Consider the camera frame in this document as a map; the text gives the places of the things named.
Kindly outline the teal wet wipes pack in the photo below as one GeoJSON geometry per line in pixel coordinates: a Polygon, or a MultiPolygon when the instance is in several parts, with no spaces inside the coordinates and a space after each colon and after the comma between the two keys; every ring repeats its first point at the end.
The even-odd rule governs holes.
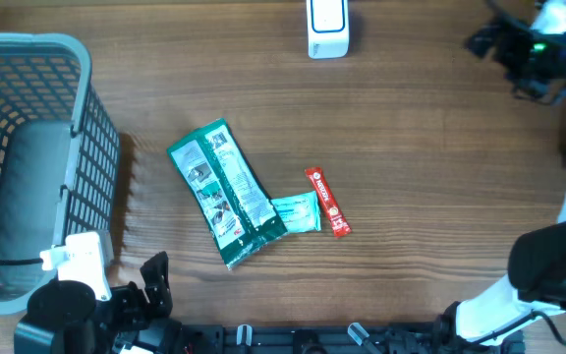
{"type": "Polygon", "coordinates": [[[288,233],[321,230],[320,208],[315,191],[296,196],[273,199],[272,204],[288,233]]]}

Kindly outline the red Nescafe stick sachet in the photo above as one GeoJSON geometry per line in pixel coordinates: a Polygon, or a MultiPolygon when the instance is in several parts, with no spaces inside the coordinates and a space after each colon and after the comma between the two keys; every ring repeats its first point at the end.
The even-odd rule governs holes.
{"type": "Polygon", "coordinates": [[[320,205],[327,215],[335,238],[339,239],[350,234],[352,229],[334,198],[323,170],[320,167],[311,167],[307,168],[305,173],[317,193],[320,205]]]}

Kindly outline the green 3M gloves package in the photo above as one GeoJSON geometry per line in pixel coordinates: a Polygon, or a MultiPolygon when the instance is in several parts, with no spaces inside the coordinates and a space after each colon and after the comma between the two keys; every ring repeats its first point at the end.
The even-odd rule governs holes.
{"type": "Polygon", "coordinates": [[[167,153],[195,197],[227,268],[288,233],[225,119],[193,130],[167,153]]]}

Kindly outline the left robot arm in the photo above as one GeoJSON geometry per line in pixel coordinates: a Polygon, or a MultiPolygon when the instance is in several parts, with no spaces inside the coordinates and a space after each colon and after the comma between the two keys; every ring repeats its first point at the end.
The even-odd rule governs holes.
{"type": "Polygon", "coordinates": [[[14,332],[16,354],[179,353],[181,324],[173,308],[169,259],[161,252],[141,268],[144,288],[134,282],[109,289],[111,299],[95,299],[74,280],[52,280],[28,300],[14,332]]]}

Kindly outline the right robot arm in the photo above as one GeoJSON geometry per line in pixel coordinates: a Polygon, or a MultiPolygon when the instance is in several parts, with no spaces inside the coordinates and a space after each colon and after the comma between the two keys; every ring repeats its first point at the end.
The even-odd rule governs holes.
{"type": "MultiPolygon", "coordinates": [[[[516,90],[538,100],[550,81],[566,79],[566,16],[541,14],[532,25],[497,16],[470,37],[469,49],[483,56],[496,47],[516,90]]],[[[514,244],[506,274],[471,300],[456,302],[438,317],[432,350],[483,352],[537,320],[566,313],[566,197],[556,224],[527,233],[514,244]]]]}

